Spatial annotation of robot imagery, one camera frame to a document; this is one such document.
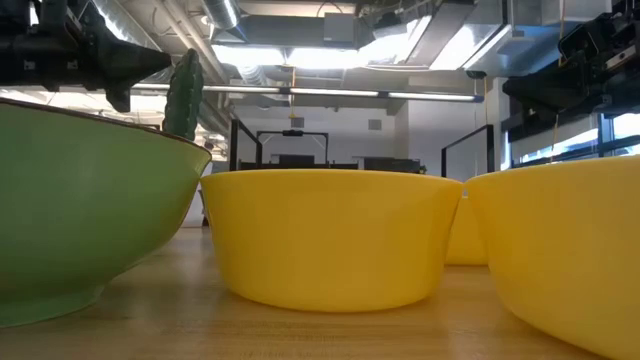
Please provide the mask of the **black framed window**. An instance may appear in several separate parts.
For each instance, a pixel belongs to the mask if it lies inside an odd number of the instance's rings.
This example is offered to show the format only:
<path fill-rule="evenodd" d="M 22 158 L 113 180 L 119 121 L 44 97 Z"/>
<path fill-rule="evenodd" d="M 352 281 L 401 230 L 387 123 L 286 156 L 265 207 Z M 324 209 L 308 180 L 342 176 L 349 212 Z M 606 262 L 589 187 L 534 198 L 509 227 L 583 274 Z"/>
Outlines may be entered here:
<path fill-rule="evenodd" d="M 640 114 L 592 114 L 541 128 L 518 125 L 503 132 L 500 168 L 640 155 Z"/>

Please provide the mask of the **black background gantry frame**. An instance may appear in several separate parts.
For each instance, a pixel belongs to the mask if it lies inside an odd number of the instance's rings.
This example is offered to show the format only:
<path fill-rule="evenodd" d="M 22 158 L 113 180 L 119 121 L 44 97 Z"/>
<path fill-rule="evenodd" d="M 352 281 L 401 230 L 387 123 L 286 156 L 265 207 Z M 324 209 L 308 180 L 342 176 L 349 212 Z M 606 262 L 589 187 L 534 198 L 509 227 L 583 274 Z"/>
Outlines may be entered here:
<path fill-rule="evenodd" d="M 312 159 L 311 155 L 280 155 L 280 160 L 278 164 L 269 164 L 269 168 L 279 168 L 279 169 L 311 169 L 311 168 L 329 168 L 330 162 L 328 158 L 329 153 L 329 134 L 326 132 L 305 132 L 302 130 L 282 130 L 282 131 L 258 131 L 256 133 L 257 139 L 261 145 L 267 143 L 267 140 L 261 141 L 260 137 L 264 134 L 272 135 L 282 135 L 283 137 L 304 137 L 311 136 L 315 138 L 316 136 L 322 136 L 325 139 L 325 144 L 323 145 L 323 149 L 325 151 L 324 157 L 325 162 L 323 164 L 316 164 Z"/>

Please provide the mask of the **silver spiral duct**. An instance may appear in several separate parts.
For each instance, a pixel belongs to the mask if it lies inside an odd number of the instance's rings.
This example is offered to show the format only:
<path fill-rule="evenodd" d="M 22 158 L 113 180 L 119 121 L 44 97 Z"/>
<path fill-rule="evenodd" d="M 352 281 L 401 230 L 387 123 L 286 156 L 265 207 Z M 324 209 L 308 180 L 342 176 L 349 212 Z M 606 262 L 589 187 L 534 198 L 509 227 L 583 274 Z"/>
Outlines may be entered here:
<path fill-rule="evenodd" d="M 217 29 L 235 28 L 240 22 L 240 9 L 236 0 L 202 0 L 205 13 Z"/>

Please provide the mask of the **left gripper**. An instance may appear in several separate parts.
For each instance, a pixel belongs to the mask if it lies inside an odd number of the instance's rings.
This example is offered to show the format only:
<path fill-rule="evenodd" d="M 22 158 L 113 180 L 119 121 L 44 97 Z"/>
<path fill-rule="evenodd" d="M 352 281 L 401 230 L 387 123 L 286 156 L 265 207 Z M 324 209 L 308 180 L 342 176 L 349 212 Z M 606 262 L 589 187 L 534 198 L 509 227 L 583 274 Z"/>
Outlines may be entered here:
<path fill-rule="evenodd" d="M 139 82 L 167 80 L 171 57 L 119 39 L 104 40 L 99 35 L 48 33 L 47 89 L 57 92 L 62 86 L 82 86 L 88 90 L 105 88 L 107 101 L 120 113 L 131 111 L 131 89 Z M 121 70 L 108 78 L 99 60 L 108 69 Z"/>

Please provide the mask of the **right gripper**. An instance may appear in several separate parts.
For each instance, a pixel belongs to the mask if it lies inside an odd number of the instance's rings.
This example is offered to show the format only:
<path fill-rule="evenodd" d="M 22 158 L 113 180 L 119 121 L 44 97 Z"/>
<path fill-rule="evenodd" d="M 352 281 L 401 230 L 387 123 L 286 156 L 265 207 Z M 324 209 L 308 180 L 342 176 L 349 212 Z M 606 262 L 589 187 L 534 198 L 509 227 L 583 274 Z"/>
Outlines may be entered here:
<path fill-rule="evenodd" d="M 510 77 L 502 90 L 525 116 L 553 114 L 569 108 L 571 114 L 604 113 L 614 116 L 640 114 L 640 50 L 628 47 L 608 59 L 596 56 L 579 62 L 578 82 L 582 98 L 575 102 L 571 93 L 533 93 L 564 91 L 575 87 L 575 66 L 550 63 L 539 71 Z"/>

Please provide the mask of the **black background monitor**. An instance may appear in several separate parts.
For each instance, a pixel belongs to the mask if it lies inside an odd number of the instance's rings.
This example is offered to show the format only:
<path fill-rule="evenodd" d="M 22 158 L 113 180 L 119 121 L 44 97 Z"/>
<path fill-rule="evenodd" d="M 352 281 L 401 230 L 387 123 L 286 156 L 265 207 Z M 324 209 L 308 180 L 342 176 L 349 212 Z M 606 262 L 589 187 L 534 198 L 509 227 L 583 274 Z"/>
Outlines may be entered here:
<path fill-rule="evenodd" d="M 365 170 L 390 171 L 419 174 L 421 164 L 418 160 L 366 157 L 363 159 Z"/>

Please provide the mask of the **green cactus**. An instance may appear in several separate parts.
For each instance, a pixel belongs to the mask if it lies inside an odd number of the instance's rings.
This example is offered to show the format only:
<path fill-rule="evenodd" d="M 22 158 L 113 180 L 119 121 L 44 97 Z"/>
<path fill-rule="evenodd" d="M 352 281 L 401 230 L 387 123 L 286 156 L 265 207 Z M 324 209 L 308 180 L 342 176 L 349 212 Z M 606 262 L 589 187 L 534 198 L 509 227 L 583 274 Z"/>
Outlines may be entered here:
<path fill-rule="evenodd" d="M 199 54 L 189 49 L 178 61 L 169 82 L 162 122 L 164 132 L 195 140 L 203 87 Z"/>

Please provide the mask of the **long ceiling light tube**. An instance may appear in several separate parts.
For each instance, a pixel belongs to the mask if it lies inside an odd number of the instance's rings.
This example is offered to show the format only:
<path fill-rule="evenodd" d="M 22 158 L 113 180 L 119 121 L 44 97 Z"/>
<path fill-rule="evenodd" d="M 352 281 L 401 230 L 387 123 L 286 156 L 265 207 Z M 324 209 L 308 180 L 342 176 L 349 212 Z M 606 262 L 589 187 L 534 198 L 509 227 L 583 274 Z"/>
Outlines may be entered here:
<path fill-rule="evenodd" d="M 383 91 L 383 90 L 351 90 L 351 89 L 329 89 L 329 88 L 309 88 L 309 87 L 205 85 L 203 87 L 203 90 L 207 92 L 234 93 L 234 94 L 333 96 L 333 97 L 415 100 L 415 101 L 463 102 L 463 103 L 480 103 L 480 102 L 483 102 L 485 99 L 485 97 L 481 95 L 468 95 L 468 94 Z"/>

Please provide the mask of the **grey ceiling box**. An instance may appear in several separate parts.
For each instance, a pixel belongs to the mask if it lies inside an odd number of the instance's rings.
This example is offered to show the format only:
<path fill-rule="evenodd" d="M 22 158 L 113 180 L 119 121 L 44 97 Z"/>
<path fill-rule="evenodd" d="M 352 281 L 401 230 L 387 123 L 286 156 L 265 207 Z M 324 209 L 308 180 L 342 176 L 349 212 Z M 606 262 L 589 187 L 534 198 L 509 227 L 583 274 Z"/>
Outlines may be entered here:
<path fill-rule="evenodd" d="M 352 14 L 325 13 L 323 40 L 328 43 L 352 44 L 355 38 L 355 21 Z"/>

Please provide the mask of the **yellow plastic mini bowl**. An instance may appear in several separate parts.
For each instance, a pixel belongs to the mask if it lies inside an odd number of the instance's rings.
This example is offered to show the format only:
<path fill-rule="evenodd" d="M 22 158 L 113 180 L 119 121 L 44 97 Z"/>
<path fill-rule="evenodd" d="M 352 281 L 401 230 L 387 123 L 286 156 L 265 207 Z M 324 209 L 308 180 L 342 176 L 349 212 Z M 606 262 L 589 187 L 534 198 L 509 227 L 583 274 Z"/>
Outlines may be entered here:
<path fill-rule="evenodd" d="M 640 155 L 487 173 L 465 188 L 511 313 L 595 354 L 640 360 Z"/>
<path fill-rule="evenodd" d="M 463 192 L 447 178 L 329 169 L 231 171 L 201 186 L 229 290 L 319 312 L 431 296 Z"/>
<path fill-rule="evenodd" d="M 454 266 L 486 266 L 486 243 L 481 238 L 471 202 L 463 195 L 451 227 L 445 264 Z"/>

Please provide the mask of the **green bowl red floral inside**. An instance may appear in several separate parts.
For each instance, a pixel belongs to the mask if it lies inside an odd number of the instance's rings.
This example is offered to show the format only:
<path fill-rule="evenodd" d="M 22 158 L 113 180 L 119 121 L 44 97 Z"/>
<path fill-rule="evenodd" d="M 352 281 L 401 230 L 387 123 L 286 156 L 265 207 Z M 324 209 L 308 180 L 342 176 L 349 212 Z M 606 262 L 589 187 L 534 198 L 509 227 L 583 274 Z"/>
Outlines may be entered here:
<path fill-rule="evenodd" d="M 175 235 L 210 159 L 150 127 L 0 98 L 0 328 L 95 303 Z"/>

